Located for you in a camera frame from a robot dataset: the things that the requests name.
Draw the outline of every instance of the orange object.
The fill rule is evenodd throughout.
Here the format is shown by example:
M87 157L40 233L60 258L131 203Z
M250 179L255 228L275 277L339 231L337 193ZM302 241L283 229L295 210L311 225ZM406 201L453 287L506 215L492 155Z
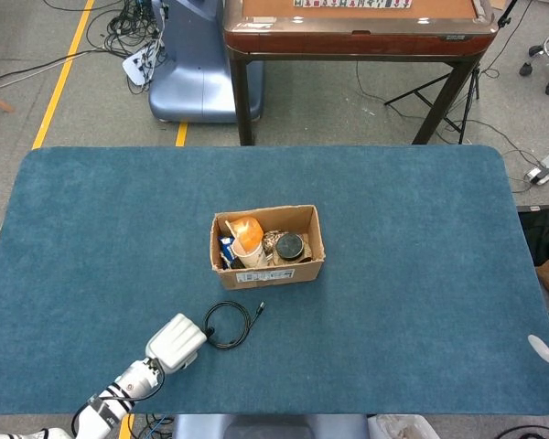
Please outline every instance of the orange object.
M243 217L233 221L230 226L234 238L240 241L247 252L253 252L263 241L264 231L256 218Z

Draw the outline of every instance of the blue table mat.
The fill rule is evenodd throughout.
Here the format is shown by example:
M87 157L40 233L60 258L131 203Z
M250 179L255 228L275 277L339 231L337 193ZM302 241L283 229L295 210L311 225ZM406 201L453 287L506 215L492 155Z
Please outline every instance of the blue table mat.
M224 290L214 213L297 204L318 208L317 280ZM549 413L541 294L486 146L43 149L0 235L0 413L75 412L220 300L266 309L137 411Z

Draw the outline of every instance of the blue packet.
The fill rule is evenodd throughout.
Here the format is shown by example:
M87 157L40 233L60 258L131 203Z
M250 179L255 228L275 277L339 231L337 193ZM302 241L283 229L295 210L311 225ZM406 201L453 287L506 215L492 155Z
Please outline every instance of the blue packet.
M222 236L220 238L220 256L223 260L223 268L230 268L231 262L234 260L236 255L231 250L231 245L234 243L234 238L232 236Z

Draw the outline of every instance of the power strip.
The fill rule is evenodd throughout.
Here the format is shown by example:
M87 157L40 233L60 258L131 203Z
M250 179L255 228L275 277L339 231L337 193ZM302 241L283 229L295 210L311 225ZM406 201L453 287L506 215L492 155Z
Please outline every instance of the power strip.
M134 55L122 61L122 67L128 75L128 79L134 84L143 86L146 84L145 69L150 69L152 66L146 65L151 60L146 60L146 54L150 51L149 47L144 47L138 50Z
M534 167L527 173L527 178L533 185L541 186L549 181L549 155L541 161L543 169Z

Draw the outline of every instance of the table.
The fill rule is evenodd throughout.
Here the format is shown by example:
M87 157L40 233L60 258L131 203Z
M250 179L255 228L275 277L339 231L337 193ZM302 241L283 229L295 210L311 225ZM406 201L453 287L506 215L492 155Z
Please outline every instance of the table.
M311 203L316 281L221 287L215 212ZM75 412L174 314L228 299L266 302L248 338L203 346L139 412L549 413L540 287L501 157L475 145L30 153L0 234L0 413Z
M409 9L228 0L224 38L241 145L253 145L246 65L256 59L445 62L453 69L414 144L426 144L496 37L489 0L414 0Z

